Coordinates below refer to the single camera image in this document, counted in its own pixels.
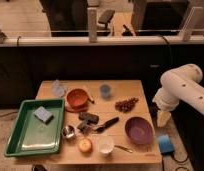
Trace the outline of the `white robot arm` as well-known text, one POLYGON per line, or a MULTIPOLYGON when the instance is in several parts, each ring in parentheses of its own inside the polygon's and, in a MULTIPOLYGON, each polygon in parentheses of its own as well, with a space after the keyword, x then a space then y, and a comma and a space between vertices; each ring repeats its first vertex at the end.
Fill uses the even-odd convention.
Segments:
POLYGON ((171 112, 184 101, 204 116, 204 87, 200 85, 203 72, 196 64, 186 64, 165 71, 160 77, 161 87, 152 101, 157 105, 157 126, 164 127, 171 112))

